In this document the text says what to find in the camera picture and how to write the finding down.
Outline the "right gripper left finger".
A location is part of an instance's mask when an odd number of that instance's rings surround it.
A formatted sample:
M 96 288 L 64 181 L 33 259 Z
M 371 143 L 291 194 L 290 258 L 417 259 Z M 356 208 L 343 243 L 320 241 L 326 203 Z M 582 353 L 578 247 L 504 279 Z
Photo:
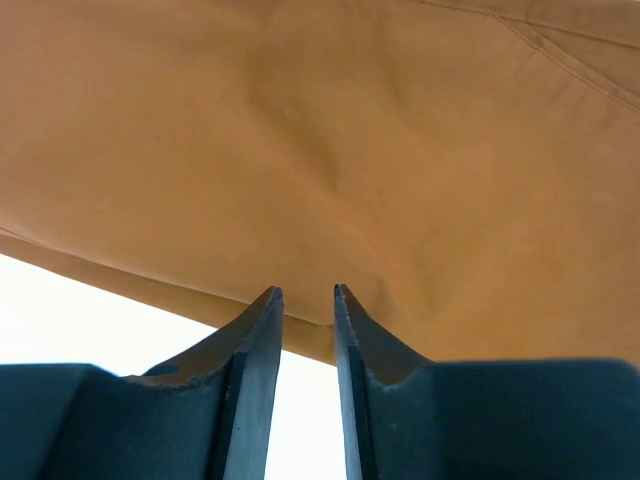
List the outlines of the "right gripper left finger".
M 5 479 L 260 479 L 283 323 L 279 288 L 140 376 L 1 369 Z

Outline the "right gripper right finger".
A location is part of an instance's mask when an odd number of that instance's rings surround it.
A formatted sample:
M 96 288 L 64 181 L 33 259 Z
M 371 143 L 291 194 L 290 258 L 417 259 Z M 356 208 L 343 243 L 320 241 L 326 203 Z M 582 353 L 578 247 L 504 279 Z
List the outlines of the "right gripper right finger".
M 351 479 L 639 475 L 639 372 L 626 362 L 434 362 L 344 285 L 334 337 Z

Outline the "brown trousers with striped trim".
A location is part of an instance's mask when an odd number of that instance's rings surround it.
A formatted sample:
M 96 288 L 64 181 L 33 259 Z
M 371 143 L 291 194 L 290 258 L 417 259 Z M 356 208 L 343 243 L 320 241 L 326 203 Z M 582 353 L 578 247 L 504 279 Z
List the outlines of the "brown trousers with striped trim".
M 1 251 L 220 326 L 639 359 L 635 1 L 5 1 Z

